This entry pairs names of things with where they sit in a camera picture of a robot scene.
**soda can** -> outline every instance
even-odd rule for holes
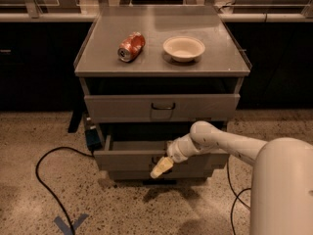
[[[118,57],[123,62],[134,60],[146,44],[145,37],[139,32],[131,33],[120,44],[117,51]]]

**floor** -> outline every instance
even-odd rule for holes
[[[89,153],[84,129],[67,133],[71,113],[0,113],[0,234],[70,234],[57,202],[37,181],[35,166],[49,150],[70,146]],[[312,110],[238,110],[228,131],[272,140],[289,136],[313,144]],[[249,187],[251,167],[231,157],[237,192]],[[232,234],[234,195],[226,168],[206,181],[179,180],[171,186],[114,182],[93,159],[69,150],[45,158],[44,182],[60,197],[76,234]],[[249,200],[249,192],[243,195]],[[249,210],[236,204],[236,234],[246,235]]]

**cable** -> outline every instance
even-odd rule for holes
[[[232,224],[232,229],[233,229],[233,233],[234,235],[236,235],[236,231],[235,231],[235,226],[234,226],[234,220],[233,220],[233,215],[234,215],[234,207],[235,207],[235,204],[237,202],[237,200],[239,199],[239,197],[243,194],[243,192],[245,191],[249,191],[251,190],[251,188],[245,188],[244,190],[242,190],[237,196],[236,196],[236,199],[232,205],[232,209],[231,209],[231,224]]]
[[[232,182],[231,182],[231,177],[230,177],[230,173],[229,173],[229,158],[228,158],[227,163],[226,163],[226,170],[227,170],[227,179],[228,179],[229,186],[231,187],[231,190],[232,190],[232,192],[234,193],[235,197],[238,198],[238,194],[235,192],[235,190],[234,190],[234,188],[233,188],[233,185],[232,185]],[[238,200],[239,200],[248,210],[250,210],[250,206],[247,205],[244,201],[242,201],[242,199],[238,198]]]
[[[58,150],[71,150],[71,151],[74,151],[75,153],[78,153],[82,156],[85,156],[85,157],[88,157],[88,158],[94,158],[93,156],[93,152],[92,152],[92,155],[88,155],[88,154],[85,154],[85,153],[82,153],[74,148],[71,148],[71,147],[67,147],[67,146],[61,146],[61,147],[57,147],[57,148],[54,148],[52,150],[50,150],[49,152],[47,152],[44,156],[41,157],[41,159],[38,161],[37,165],[36,165],[36,177],[38,179],[38,181],[50,192],[50,194],[55,198],[55,200],[58,202],[59,206],[61,207],[62,211],[64,212],[64,214],[66,215],[67,217],[67,222],[69,224],[69,228],[70,228],[70,231],[71,231],[71,234],[72,235],[75,235],[75,229],[70,221],[70,218],[69,218],[69,215],[67,213],[67,210],[66,208],[64,207],[64,205],[61,203],[60,199],[58,198],[58,196],[50,189],[50,187],[48,185],[46,185],[42,179],[40,178],[39,176],[39,167],[40,167],[40,164],[41,162],[51,153],[54,153]]]

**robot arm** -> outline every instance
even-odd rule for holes
[[[174,140],[151,172],[152,178],[191,156],[216,149],[253,166],[250,235],[311,235],[313,231],[313,146],[301,140],[270,142],[223,132],[199,121]]]

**white bowl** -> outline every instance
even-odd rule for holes
[[[194,37],[175,36],[163,43],[163,49],[177,62],[191,62],[202,55],[205,46]]]

